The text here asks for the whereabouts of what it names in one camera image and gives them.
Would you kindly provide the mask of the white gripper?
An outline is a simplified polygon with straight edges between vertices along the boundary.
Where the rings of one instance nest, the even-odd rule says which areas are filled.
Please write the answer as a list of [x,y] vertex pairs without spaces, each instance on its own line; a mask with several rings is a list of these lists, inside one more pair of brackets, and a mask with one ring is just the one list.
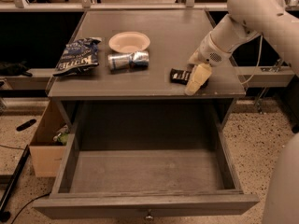
[[232,53],[225,36],[216,36],[208,33],[202,40],[198,49],[189,58],[189,64],[194,67],[185,88],[186,95],[195,95],[212,74],[212,66],[217,66],[227,61]]

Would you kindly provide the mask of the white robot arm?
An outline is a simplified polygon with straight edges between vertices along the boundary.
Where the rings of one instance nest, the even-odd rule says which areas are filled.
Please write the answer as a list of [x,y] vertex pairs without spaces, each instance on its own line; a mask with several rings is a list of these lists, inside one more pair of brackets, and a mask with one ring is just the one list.
[[[299,20],[284,0],[227,0],[228,14],[202,40],[189,59],[195,65],[185,93],[195,94],[209,78],[201,63],[220,64],[233,51],[261,35],[299,76]],[[299,224],[299,133],[282,149],[271,176],[263,224]]]

